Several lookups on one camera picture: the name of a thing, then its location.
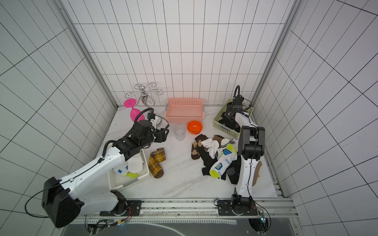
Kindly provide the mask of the brown yellow plaid sock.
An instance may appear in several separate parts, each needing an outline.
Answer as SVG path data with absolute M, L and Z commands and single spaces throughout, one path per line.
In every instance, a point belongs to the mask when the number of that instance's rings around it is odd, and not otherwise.
M 164 148 L 158 148 L 156 151 L 150 154 L 148 167 L 154 178 L 159 179 L 164 175 L 164 171 L 160 163 L 164 162 L 165 160 L 166 154 Z

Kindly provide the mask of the white sock black striped cuff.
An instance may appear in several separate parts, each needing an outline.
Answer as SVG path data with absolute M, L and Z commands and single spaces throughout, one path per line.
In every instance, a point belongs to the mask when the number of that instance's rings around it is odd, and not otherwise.
M 143 170 L 143 159 L 141 155 L 134 155 L 128 160 L 128 171 L 132 174 L 139 174 Z

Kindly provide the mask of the white blue yellow sock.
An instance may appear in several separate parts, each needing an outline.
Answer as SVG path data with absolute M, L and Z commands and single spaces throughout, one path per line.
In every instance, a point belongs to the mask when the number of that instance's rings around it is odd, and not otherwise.
M 113 171 L 116 174 L 121 175 L 123 177 L 136 178 L 136 177 L 138 177 L 140 175 L 140 173 L 131 173 L 131 172 L 129 172 L 128 166 L 121 167 L 121 168 L 114 168 Z

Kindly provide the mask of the white sock neon yellow toe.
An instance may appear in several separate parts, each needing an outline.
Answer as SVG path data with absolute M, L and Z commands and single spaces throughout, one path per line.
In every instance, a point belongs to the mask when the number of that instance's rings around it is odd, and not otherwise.
M 228 144 L 224 148 L 218 150 L 218 160 L 210 168 L 210 176 L 219 179 L 226 172 L 231 163 L 237 160 L 237 149 L 234 144 Z

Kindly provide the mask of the brown argyle sock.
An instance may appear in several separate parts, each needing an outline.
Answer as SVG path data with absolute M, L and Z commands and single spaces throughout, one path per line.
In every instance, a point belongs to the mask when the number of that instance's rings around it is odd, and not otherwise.
M 201 143 L 202 141 L 207 140 L 207 139 L 208 139 L 207 136 L 203 134 L 200 134 L 197 137 L 195 137 L 195 141 L 192 144 L 192 152 L 191 152 L 191 158 L 193 160 L 197 160 L 201 157 L 200 153 L 198 152 L 199 148 L 202 148 L 204 151 L 208 151 L 208 148 L 204 147 Z

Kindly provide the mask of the black grey argyle sock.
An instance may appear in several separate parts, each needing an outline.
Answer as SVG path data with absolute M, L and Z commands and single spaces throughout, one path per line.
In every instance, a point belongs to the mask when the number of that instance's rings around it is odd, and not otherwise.
M 197 149 L 198 154 L 200 155 L 200 158 L 203 161 L 203 164 L 205 167 L 202 168 L 202 174 L 204 176 L 210 175 L 210 169 L 211 167 L 217 162 L 215 159 L 213 159 L 209 152 L 207 152 L 204 147 L 198 147 Z

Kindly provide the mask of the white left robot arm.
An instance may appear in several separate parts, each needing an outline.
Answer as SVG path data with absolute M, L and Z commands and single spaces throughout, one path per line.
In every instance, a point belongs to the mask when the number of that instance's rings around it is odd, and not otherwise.
M 166 141 L 167 127 L 157 129 L 154 109 L 140 112 L 125 136 L 105 143 L 100 156 L 73 173 L 44 183 L 42 208 L 57 228 L 77 217 L 102 212 L 130 214 L 131 206 L 120 188 L 149 174 L 145 148 Z

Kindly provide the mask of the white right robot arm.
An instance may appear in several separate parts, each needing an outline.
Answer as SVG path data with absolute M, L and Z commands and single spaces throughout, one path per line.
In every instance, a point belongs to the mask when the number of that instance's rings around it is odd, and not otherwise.
M 226 114 L 240 126 L 238 139 L 238 156 L 241 157 L 241 168 L 237 186 L 231 202 L 234 210 L 250 211 L 255 208 L 252 198 L 252 187 L 255 172 L 264 155 L 265 128 L 255 124 L 243 107 L 244 97 L 235 95 Z

